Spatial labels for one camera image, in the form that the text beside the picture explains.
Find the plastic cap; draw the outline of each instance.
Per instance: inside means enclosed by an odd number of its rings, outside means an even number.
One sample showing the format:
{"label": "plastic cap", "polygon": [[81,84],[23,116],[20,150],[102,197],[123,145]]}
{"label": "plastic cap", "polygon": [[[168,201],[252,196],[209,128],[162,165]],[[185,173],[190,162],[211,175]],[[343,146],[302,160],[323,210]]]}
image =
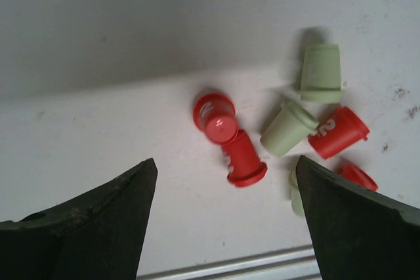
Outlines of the plastic cap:
{"label": "plastic cap", "polygon": [[289,183],[291,188],[291,208],[297,216],[304,218],[305,211],[303,210],[301,193],[297,187],[296,170],[290,173]]}
{"label": "plastic cap", "polygon": [[378,185],[372,178],[367,175],[363,170],[354,164],[347,164],[343,166],[340,175],[351,182],[361,185],[369,190],[377,191]]}
{"label": "plastic cap", "polygon": [[319,122],[302,106],[294,101],[288,101],[282,104],[282,108],[287,108],[291,113],[293,113],[302,125],[308,129],[310,134],[316,134],[316,127],[319,125]]}
{"label": "plastic cap", "polygon": [[235,117],[217,113],[207,121],[204,133],[215,144],[225,144],[235,139],[238,129],[239,123]]}
{"label": "plastic cap", "polygon": [[229,168],[227,179],[231,184],[245,187],[264,178],[267,165],[258,157],[251,139],[244,130],[239,130],[233,141],[222,146],[222,152]]}
{"label": "plastic cap", "polygon": [[336,44],[309,45],[304,53],[301,100],[339,103],[341,92],[340,51]]}
{"label": "plastic cap", "polygon": [[341,89],[317,89],[299,91],[301,100],[309,102],[319,102],[325,104],[339,103],[343,92]]}
{"label": "plastic cap", "polygon": [[202,96],[194,106],[193,119],[197,128],[215,144],[223,145],[233,141],[239,131],[235,107],[221,93]]}
{"label": "plastic cap", "polygon": [[336,111],[359,131],[361,139],[368,140],[367,135],[370,133],[368,126],[350,108],[344,106],[337,108]]}

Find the light green nozzle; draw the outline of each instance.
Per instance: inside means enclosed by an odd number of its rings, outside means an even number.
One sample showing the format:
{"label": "light green nozzle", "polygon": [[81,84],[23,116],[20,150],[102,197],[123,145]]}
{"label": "light green nozzle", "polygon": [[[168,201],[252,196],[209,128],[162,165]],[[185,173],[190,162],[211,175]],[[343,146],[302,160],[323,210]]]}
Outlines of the light green nozzle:
{"label": "light green nozzle", "polygon": [[319,122],[294,101],[282,105],[282,110],[261,136],[261,144],[276,157],[286,154],[309,134],[316,134]]}
{"label": "light green nozzle", "polygon": [[291,188],[291,208],[297,216],[304,218],[305,211],[303,210],[301,193],[297,187],[296,170],[293,170],[289,175],[289,183]]}
{"label": "light green nozzle", "polygon": [[341,91],[340,51],[336,44],[309,45],[304,53],[301,100],[339,103]]}

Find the cap rim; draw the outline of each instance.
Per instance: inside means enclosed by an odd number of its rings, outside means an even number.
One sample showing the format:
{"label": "cap rim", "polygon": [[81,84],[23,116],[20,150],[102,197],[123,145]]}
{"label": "cap rim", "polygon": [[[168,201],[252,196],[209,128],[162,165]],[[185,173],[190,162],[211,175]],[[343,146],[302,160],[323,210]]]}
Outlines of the cap rim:
{"label": "cap rim", "polygon": [[259,182],[260,180],[262,180],[265,177],[265,174],[267,173],[268,167],[267,164],[264,162],[261,162],[261,166],[255,171],[253,172],[251,175],[245,177],[245,178],[232,178],[231,175],[229,174],[227,176],[227,180],[235,185],[236,187],[242,188],[242,187],[247,187],[253,184],[256,184],[257,182]]}
{"label": "cap rim", "polygon": [[205,134],[205,136],[207,137],[207,139],[209,139],[212,143],[214,144],[218,144],[218,145],[224,145],[224,144],[229,144],[231,143],[238,135],[239,133],[239,123],[238,121],[235,119],[235,117],[232,117],[231,115],[226,115],[225,113],[222,114],[218,114],[218,115],[214,115],[210,118],[208,118],[207,122],[214,120],[214,119],[226,119],[226,122],[228,121],[230,126],[229,129],[232,131],[232,136],[225,141],[218,141],[217,140],[217,136],[214,137],[214,134],[219,135],[219,132],[214,133],[215,131],[217,131],[216,129],[213,128],[213,126],[210,128],[209,125],[206,125],[203,132]]}
{"label": "cap rim", "polygon": [[319,102],[324,104],[339,103],[343,92],[339,89],[317,89],[301,90],[301,100],[309,102]]}
{"label": "cap rim", "polygon": [[320,124],[320,122],[300,104],[291,100],[285,103],[282,107],[287,108],[301,122],[301,124],[310,131],[311,134],[316,133],[316,127]]}
{"label": "cap rim", "polygon": [[209,99],[211,100],[217,99],[217,100],[223,100],[225,102],[228,102],[229,105],[233,109],[234,115],[236,114],[235,105],[233,104],[231,99],[229,99],[226,95],[222,93],[215,93],[215,92],[206,94],[197,100],[196,105],[194,105],[194,108],[192,110],[192,119],[194,120],[194,124],[197,126],[197,128],[200,131],[204,131],[204,129],[199,124],[198,115],[200,114],[200,107],[202,107],[206,102],[208,102]]}

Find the dirt spot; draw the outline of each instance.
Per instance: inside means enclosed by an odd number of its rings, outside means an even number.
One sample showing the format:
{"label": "dirt spot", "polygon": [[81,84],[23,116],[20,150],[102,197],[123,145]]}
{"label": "dirt spot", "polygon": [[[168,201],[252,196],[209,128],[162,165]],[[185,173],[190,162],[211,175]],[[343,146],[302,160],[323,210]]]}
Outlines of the dirt spot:
{"label": "dirt spot", "polygon": [[389,7],[389,5],[391,4],[390,0],[383,0],[382,4],[386,7]]}
{"label": "dirt spot", "polygon": [[398,88],[394,91],[394,97],[392,98],[393,101],[402,99],[406,97],[407,94],[409,94],[409,90]]}
{"label": "dirt spot", "polygon": [[356,27],[356,30],[358,33],[361,33],[363,35],[368,34],[371,29],[371,17],[369,14],[364,14],[363,16],[359,18],[358,26]]}
{"label": "dirt spot", "polygon": [[42,117],[44,117],[45,112],[44,111],[39,111],[36,115],[35,115],[35,120],[36,121],[40,121],[42,119]]}
{"label": "dirt spot", "polygon": [[89,215],[86,211],[80,210],[79,208],[73,208],[70,211],[70,216],[72,216],[76,224],[86,222],[89,219]]}
{"label": "dirt spot", "polygon": [[410,108],[407,111],[408,118],[409,119],[414,119],[414,117],[417,115],[417,113],[419,113],[419,111],[420,111],[420,106],[414,106],[414,107]]}

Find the white table surface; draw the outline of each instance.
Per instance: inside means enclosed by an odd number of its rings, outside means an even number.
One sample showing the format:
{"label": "white table surface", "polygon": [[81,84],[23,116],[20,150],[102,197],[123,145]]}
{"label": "white table surface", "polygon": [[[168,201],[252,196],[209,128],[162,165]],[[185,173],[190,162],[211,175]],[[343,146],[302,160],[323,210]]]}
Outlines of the white table surface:
{"label": "white table surface", "polygon": [[[302,153],[331,168],[357,163],[379,193],[420,207],[420,110],[409,115],[420,106],[418,0],[0,5],[0,221],[62,203],[147,157],[159,176],[139,275],[310,244],[287,186]],[[281,95],[299,99],[303,34],[339,44],[342,104],[371,129],[369,141],[326,162],[306,142],[283,159],[258,142]],[[268,163],[257,185],[229,185],[220,149],[196,130],[191,102],[204,87],[232,97]]]}

